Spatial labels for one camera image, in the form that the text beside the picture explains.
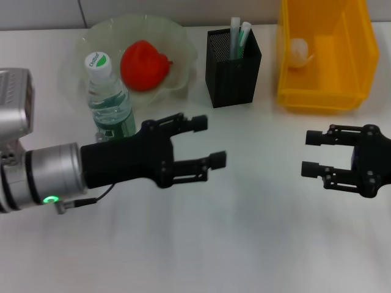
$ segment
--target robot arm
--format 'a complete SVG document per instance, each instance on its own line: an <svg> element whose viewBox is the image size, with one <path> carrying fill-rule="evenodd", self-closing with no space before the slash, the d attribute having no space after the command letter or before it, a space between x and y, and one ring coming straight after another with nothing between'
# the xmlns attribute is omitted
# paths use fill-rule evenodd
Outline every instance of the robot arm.
<svg viewBox="0 0 391 293"><path fill-rule="evenodd" d="M364 127L330 125L327 133L307 131L307 145L347 145L354 147L351 169L342 170L303 162L301 175L323 179L325 189L354 192L374 198L380 187L391 184L391 140L375 125Z"/></svg>
<svg viewBox="0 0 391 293"><path fill-rule="evenodd" d="M68 208L96 203L100 198L66 201L87 188L149 178L160 188L208 180L208 169L224 168L226 153L192 161L174 161L171 137L208 128L206 116L187 120L177 114L143 122L134 136L78 148L76 143L25 151L19 138L32 131L34 89L25 69L0 69L0 212L55 203Z"/></svg>

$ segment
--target white wall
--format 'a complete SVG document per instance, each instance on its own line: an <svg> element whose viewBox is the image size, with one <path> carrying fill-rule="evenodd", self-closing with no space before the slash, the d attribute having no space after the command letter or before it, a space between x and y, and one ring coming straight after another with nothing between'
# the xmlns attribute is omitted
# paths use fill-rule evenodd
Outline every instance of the white wall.
<svg viewBox="0 0 391 293"><path fill-rule="evenodd" d="M0 30L81 27L77 0L0 0Z"/></svg>
<svg viewBox="0 0 391 293"><path fill-rule="evenodd" d="M88 27L124 13L157 14L193 26L228 24L231 16L275 23L280 0L81 0L81 4ZM391 21L391 0L367 0L367 4L372 20Z"/></svg>
<svg viewBox="0 0 391 293"><path fill-rule="evenodd" d="M80 0L88 27L124 13L151 13L183 25L228 24L240 16L275 23L280 0ZM391 21L391 0L367 0L371 19ZM0 30L84 27L78 0L0 0Z"/></svg>

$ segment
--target water bottle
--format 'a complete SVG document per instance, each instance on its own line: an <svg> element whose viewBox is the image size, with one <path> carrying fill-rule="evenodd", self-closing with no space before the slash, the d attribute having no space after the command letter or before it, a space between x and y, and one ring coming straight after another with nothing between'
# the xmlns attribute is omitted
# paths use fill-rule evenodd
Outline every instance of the water bottle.
<svg viewBox="0 0 391 293"><path fill-rule="evenodd" d="M117 140L136 133L128 89L112 72L110 57L93 52L86 57L89 75L87 102L99 139Z"/></svg>

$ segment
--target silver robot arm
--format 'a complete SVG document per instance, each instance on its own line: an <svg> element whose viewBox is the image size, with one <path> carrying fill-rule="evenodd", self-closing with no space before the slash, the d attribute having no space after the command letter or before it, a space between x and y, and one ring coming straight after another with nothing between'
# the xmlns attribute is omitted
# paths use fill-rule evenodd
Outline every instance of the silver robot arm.
<svg viewBox="0 0 391 293"><path fill-rule="evenodd" d="M0 69L0 212L63 201L86 193L76 143L25 151L32 132L34 88L29 70Z"/></svg>
<svg viewBox="0 0 391 293"><path fill-rule="evenodd" d="M224 168L225 151L174 161L171 137L208 128L206 116L179 113L147 120L132 137L79 148L76 143L25 151L19 138L32 132L34 88L29 70L0 68L0 212L55 203L59 214L94 204L116 183L149 178L159 188L208 180L208 169ZM111 185L98 198L69 200Z"/></svg>

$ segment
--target green led light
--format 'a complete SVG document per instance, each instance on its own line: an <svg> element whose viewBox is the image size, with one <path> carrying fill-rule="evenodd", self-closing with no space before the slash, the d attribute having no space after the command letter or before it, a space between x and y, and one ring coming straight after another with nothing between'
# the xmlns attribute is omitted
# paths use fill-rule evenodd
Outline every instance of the green led light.
<svg viewBox="0 0 391 293"><path fill-rule="evenodd" d="M43 200L43 203L55 203L56 201L59 201L59 200L60 200L59 197L50 196L50 197L46 197L46 198Z"/></svg>

